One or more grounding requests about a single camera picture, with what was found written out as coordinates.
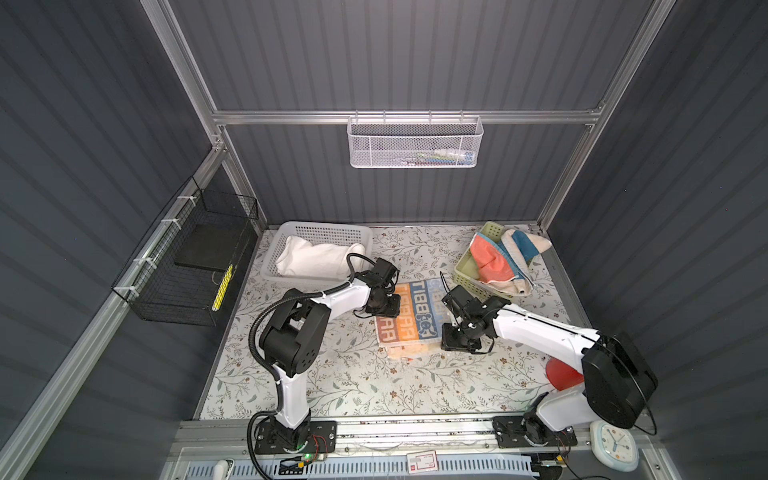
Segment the green plastic towel basket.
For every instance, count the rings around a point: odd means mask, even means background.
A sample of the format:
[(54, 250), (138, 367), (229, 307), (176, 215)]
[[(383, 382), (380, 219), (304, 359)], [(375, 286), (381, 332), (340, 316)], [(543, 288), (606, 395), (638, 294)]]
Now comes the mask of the green plastic towel basket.
[[(479, 233), (489, 237), (493, 241), (500, 241), (502, 234), (507, 230), (504, 225), (493, 221), (486, 222), (479, 230)], [(457, 262), (454, 273), (454, 281), (464, 287), (470, 294), (480, 300), (487, 300), (491, 296), (498, 296), (507, 300), (513, 300), (514, 297), (505, 292), (495, 290), (489, 285), (480, 281), (477, 264), (471, 254), (469, 247)]]

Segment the pink towel with teal border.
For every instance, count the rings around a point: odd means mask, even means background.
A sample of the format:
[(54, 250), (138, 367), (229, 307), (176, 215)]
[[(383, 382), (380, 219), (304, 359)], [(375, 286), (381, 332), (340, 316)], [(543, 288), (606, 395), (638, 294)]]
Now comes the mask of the pink towel with teal border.
[(504, 249), (482, 233), (476, 233), (470, 243), (478, 278), (484, 283), (509, 282), (517, 277), (516, 268)]

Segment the orange patterned towel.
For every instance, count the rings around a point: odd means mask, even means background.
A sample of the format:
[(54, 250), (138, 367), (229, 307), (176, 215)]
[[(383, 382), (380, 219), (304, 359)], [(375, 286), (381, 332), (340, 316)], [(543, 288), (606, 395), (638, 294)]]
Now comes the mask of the orange patterned towel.
[(445, 288), (440, 278), (399, 283), (400, 313), (396, 318), (375, 319), (378, 344), (392, 359), (412, 359), (441, 349), (442, 326), (451, 317), (442, 302)]

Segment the white terry towel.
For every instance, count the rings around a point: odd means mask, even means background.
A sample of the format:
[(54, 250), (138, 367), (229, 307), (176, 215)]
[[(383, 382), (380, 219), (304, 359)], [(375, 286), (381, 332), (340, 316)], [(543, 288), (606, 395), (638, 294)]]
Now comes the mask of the white terry towel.
[(347, 255), (364, 255), (365, 246), (354, 243), (350, 246), (317, 244), (297, 236), (289, 236), (275, 261), (277, 272), (282, 276), (345, 279), (350, 275)]

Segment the white plastic laundry basket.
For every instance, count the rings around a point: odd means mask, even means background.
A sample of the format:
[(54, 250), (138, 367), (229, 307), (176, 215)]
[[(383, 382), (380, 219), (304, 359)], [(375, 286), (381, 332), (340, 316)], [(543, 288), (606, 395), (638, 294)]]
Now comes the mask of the white plastic laundry basket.
[(362, 259), (346, 257), (349, 253), (369, 257), (372, 246), (373, 232), (368, 227), (289, 221), (271, 240), (261, 275), (276, 283), (325, 288), (346, 280), (351, 267), (361, 270)]

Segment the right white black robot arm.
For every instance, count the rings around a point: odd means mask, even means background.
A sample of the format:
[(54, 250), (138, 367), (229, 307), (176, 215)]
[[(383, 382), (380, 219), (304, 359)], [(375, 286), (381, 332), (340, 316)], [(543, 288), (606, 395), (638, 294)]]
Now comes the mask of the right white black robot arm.
[(536, 398), (511, 431), (534, 447), (554, 444), (574, 426), (603, 420), (632, 428), (658, 388), (658, 378), (623, 332), (613, 336), (566, 325), (491, 296), (482, 301), (456, 286), (442, 298), (453, 316), (443, 326), (441, 348), (473, 355), (481, 339), (508, 340), (529, 346), (565, 364), (582, 380)]

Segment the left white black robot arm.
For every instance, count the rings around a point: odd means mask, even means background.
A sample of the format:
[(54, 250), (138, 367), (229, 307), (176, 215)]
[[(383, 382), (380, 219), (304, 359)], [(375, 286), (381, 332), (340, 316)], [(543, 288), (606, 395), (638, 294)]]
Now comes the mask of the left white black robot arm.
[(266, 420), (291, 449), (310, 436), (307, 371), (319, 355), (330, 321), (347, 313), (394, 319), (400, 312), (395, 292), (400, 270), (394, 264), (357, 253), (348, 254), (346, 261), (349, 275), (344, 282), (323, 291), (288, 290), (249, 330), (249, 351), (276, 385), (277, 405)]

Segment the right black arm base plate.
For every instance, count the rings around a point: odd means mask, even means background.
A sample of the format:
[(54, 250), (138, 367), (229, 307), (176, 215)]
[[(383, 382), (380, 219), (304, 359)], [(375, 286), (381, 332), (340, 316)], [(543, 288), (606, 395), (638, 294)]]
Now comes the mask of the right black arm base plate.
[(500, 448), (575, 447), (575, 431), (567, 427), (553, 431), (535, 417), (501, 415), (491, 419), (491, 425)]

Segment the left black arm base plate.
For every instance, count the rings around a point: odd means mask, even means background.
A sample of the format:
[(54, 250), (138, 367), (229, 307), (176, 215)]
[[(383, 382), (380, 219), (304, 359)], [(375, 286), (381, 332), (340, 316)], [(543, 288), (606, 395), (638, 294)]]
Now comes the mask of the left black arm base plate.
[(269, 418), (260, 421), (253, 433), (256, 454), (326, 454), (336, 449), (338, 423), (308, 420), (289, 429)]

